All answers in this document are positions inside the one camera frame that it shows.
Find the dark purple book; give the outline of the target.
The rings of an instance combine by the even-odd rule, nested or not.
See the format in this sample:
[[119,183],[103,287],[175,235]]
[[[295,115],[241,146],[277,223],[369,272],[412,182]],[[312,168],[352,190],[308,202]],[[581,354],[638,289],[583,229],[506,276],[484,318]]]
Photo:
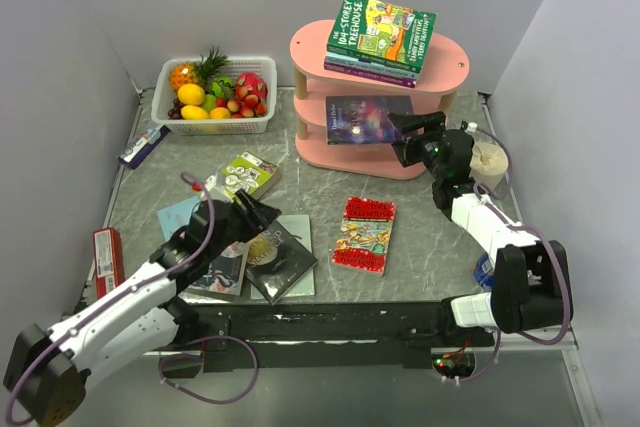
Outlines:
[[403,136],[389,115],[414,113],[409,96],[329,96],[325,104],[329,145],[400,141]]

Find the green 104-storey treehouse book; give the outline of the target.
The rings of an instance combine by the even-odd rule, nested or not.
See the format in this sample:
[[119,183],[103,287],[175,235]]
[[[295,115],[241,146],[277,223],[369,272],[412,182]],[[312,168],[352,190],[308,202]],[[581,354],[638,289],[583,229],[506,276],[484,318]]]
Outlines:
[[437,14],[380,0],[342,0],[327,51],[402,71],[422,71]]

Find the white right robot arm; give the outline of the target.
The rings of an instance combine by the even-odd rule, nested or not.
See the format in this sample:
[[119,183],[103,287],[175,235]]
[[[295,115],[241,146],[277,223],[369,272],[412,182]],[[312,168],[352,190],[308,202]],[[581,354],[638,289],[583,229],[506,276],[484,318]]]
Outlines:
[[444,301],[439,338],[456,346],[472,328],[484,328],[542,345],[559,343],[573,316],[566,251],[539,230],[508,218],[474,179],[475,125],[448,129],[442,112],[392,114],[389,120],[403,136],[393,145],[401,165],[426,167],[435,206],[477,242],[493,266],[490,290]]

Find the purple 117-storey treehouse book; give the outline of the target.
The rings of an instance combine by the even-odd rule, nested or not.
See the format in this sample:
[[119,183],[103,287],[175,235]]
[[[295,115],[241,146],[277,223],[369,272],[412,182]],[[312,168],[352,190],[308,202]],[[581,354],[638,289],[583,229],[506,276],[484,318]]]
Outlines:
[[345,75],[357,76],[357,77],[361,77],[361,78],[372,80],[372,81],[378,81],[386,84],[392,84],[392,85],[403,86],[408,88],[415,88],[417,83],[415,79],[411,79],[411,78],[395,77],[391,75],[380,74],[380,73],[371,72],[371,71],[367,71],[367,70],[355,68],[355,67],[347,67],[344,65],[334,64],[330,62],[325,62],[323,64],[323,67],[326,70],[332,71],[332,72],[338,72]]

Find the light blue 143-storey treehouse book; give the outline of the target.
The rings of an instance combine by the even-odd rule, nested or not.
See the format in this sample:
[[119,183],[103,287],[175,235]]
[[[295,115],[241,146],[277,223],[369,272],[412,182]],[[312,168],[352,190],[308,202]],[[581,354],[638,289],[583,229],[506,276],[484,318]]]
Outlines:
[[324,60],[330,64],[340,65],[348,68],[357,68],[377,74],[403,77],[412,80],[418,80],[420,78],[420,73],[406,71],[397,67],[390,67],[368,60],[359,60],[355,57],[349,57],[331,52],[326,53]]

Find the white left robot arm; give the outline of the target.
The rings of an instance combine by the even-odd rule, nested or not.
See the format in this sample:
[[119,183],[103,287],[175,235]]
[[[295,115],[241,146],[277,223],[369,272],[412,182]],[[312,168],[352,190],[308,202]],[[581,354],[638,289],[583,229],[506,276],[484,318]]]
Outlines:
[[180,293],[202,277],[233,243],[247,243],[280,216],[246,192],[232,201],[208,198],[186,225],[152,253],[128,280],[92,305],[47,329],[36,324],[16,337],[3,380],[9,392],[5,422],[57,426],[97,383],[156,348],[191,346],[198,324]]

